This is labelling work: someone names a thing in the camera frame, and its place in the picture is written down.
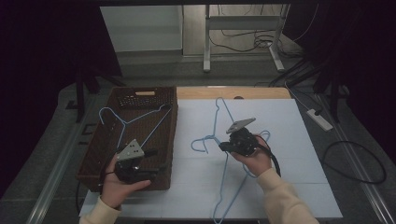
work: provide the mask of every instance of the hand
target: hand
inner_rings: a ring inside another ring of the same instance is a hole
[[[112,173],[114,172],[116,162],[117,158],[114,156],[113,160],[111,160],[110,164],[106,168],[106,173],[111,174],[108,174],[105,177],[101,196],[102,202],[112,208],[120,207],[129,194],[151,184],[149,180],[140,181],[132,185],[119,181],[116,174]]]
[[[266,148],[269,148],[262,138],[256,135],[256,139],[259,141],[259,144],[263,145]],[[261,149],[257,148],[253,154],[250,156],[242,156],[236,152],[232,152],[231,155],[237,160],[244,163],[249,171],[253,173],[255,176],[259,176],[264,173],[268,169],[272,167],[271,159],[267,154],[264,153]]]

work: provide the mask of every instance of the white table surface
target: white table surface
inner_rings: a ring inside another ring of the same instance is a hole
[[[268,144],[276,155],[282,178],[293,184],[316,218],[338,218],[342,214],[308,132],[291,99],[225,100],[234,120],[256,118],[247,128],[252,133],[267,130]],[[228,141],[225,131],[232,122],[220,105],[216,137]],[[134,192],[122,206],[121,217],[145,219],[210,219],[219,201],[219,187],[226,154],[212,140],[206,141],[209,153],[191,149],[194,139],[213,133],[215,100],[178,100],[177,130],[173,156],[171,188]],[[203,148],[196,143],[195,147]],[[216,217],[221,217],[246,173],[240,162],[230,156],[223,191],[223,202]],[[262,219],[262,189],[248,177],[239,192],[228,219]],[[92,210],[98,193],[88,192],[81,214]]]

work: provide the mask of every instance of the white power strip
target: white power strip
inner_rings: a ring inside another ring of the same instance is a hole
[[[310,109],[306,111],[306,114],[311,117],[325,132],[328,132],[329,130],[332,129],[332,125],[327,122],[326,119],[324,119],[321,115],[315,115],[315,110]]]

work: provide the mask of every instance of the beige sleeve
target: beige sleeve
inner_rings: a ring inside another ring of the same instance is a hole
[[[91,210],[90,213],[81,216],[79,219],[80,224],[113,224],[120,211],[107,206],[102,202],[100,197],[96,203],[96,206]]]
[[[264,210],[271,223],[318,223],[293,185],[280,178],[274,168],[262,173],[257,181],[264,191]]]

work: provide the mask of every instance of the right hand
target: right hand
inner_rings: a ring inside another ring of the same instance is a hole
[[[262,146],[269,148],[268,145],[262,138],[256,135],[256,139],[259,141],[259,144]],[[249,171],[253,173],[255,176],[259,176],[265,171],[269,170],[272,167],[271,159],[267,154],[264,153],[259,148],[256,148],[256,151],[250,156],[242,156],[236,152],[232,152],[231,155],[237,160],[244,163]]]

